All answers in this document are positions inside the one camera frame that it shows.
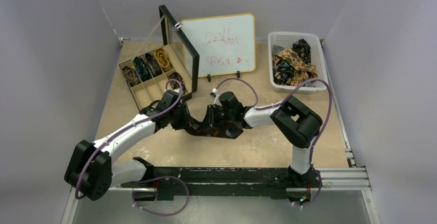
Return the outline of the dark red patterned tie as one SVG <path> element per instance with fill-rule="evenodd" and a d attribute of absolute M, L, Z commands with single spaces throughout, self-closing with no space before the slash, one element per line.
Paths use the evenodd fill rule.
<path fill-rule="evenodd" d="M 193 136 L 218 137 L 224 139 L 236 139 L 243 133 L 243 129 L 235 125 L 228 125 L 221 128 L 197 127 L 187 128 L 185 131 Z"/>

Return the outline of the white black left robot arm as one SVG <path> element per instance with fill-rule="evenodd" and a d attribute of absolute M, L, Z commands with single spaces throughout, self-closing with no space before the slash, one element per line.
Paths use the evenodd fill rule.
<path fill-rule="evenodd" d="M 169 124 L 193 125 L 182 94 L 167 90 L 155 108 L 144 108 L 130 122 L 94 142 L 80 141 L 74 148 L 64 180 L 75 189 L 75 198 L 97 200 L 112 185 L 112 165 L 139 141 Z"/>

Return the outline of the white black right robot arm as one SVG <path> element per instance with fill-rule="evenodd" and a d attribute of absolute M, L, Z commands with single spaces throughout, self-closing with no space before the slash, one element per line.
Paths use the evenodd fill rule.
<path fill-rule="evenodd" d="M 194 135 L 236 139 L 245 129 L 275 125 L 292 144 L 289 179 L 295 186 L 309 181 L 310 148 L 318 137 L 321 117 L 295 97 L 278 106 L 244 106 L 233 92 L 218 97 L 218 104 L 208 105 L 204 120 Z"/>

